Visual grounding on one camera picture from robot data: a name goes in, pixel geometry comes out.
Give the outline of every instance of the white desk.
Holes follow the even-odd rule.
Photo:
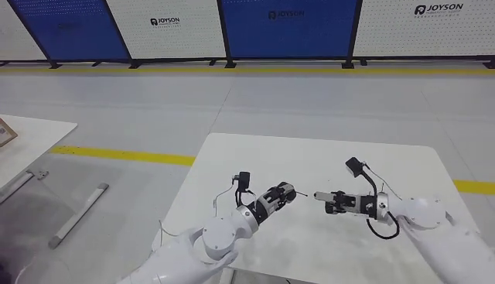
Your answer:
[[[0,148],[1,203],[36,175],[30,171],[26,172],[28,167],[69,135],[77,124],[11,115],[0,115],[0,118],[19,135]],[[75,213],[52,238],[49,243],[51,248],[58,246],[107,188],[108,185],[102,183],[94,191],[83,209]]]
[[[77,127],[74,123],[11,115],[0,118],[19,135],[0,148],[0,189],[12,185],[32,163]]]
[[[203,224],[214,215],[213,198],[230,186],[231,176],[249,171],[250,189],[257,194],[285,181],[309,197],[298,195],[267,219],[252,239],[239,241],[240,254],[232,268],[322,284],[440,283],[404,234],[381,240],[364,217],[328,215],[324,203],[312,198],[316,191],[371,191],[364,178],[347,172],[345,162],[353,156],[366,161],[403,197],[439,198],[454,217],[478,230],[429,147],[227,134],[208,136],[164,228],[176,233]],[[380,189],[381,183],[374,180]],[[219,215],[235,209],[233,190],[219,198],[218,208]],[[382,224],[374,226],[382,234],[394,232]],[[159,246],[159,237],[160,233],[153,248]]]

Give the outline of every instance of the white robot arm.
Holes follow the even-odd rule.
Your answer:
[[[327,213],[366,214],[378,222],[395,224],[395,234],[384,237],[367,219],[371,231],[379,238],[395,238],[402,229],[445,284],[495,282],[495,255],[477,232],[457,223],[440,200],[402,200],[377,193],[373,180],[364,172],[364,167],[369,169],[366,163],[353,157],[346,164],[355,177],[363,176],[371,184],[374,195],[316,192],[315,198],[325,201]]]
[[[155,251],[141,267],[118,284],[202,284],[232,263],[238,254],[234,248],[235,241],[251,238],[263,221],[296,197],[294,187],[282,182],[244,206],[241,193],[247,192],[249,174],[240,174],[241,179],[247,176],[247,186],[239,180],[236,191],[236,199],[239,193],[238,208],[230,216],[214,217],[202,228],[184,231]],[[216,261],[213,264],[201,261],[194,253],[194,243],[201,236],[205,252]]]

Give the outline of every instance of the white panel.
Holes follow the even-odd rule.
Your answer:
[[[45,59],[7,0],[0,0],[0,60]]]
[[[452,4],[462,8],[429,10]],[[354,55],[495,54],[494,23],[495,0],[364,0]]]
[[[225,57],[217,0],[107,2],[133,58]]]

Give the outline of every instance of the epoxy floor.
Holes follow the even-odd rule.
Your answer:
[[[494,75],[0,72],[0,113],[78,123],[64,145],[190,156],[210,132],[427,145],[453,179],[495,182]],[[50,171],[46,186],[29,183],[0,207],[0,259],[20,270],[36,255],[24,281],[51,284],[110,284],[139,266],[188,172],[54,154],[39,165]],[[101,182],[110,190],[47,251],[45,241],[70,216],[60,201],[77,210]],[[495,196],[462,196],[495,247]],[[246,274],[236,281],[250,282],[286,281]]]

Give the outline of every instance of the blue partition panel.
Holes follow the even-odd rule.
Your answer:
[[[13,0],[52,60],[127,60],[103,0]]]
[[[345,57],[357,0],[222,0],[232,57]]]

